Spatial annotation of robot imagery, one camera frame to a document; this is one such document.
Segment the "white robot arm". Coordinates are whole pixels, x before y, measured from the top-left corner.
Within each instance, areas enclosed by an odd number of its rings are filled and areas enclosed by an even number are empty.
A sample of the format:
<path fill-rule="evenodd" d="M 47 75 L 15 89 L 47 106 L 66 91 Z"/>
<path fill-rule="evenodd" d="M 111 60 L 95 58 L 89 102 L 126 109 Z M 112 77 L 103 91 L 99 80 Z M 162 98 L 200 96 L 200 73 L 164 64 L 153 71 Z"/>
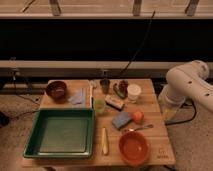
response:
<path fill-rule="evenodd" d="M 175 66 L 167 72 L 167 84 L 158 96 L 164 121 L 171 120 L 187 98 L 213 112 L 213 85 L 206 82 L 208 76 L 208 65 L 200 60 Z"/>

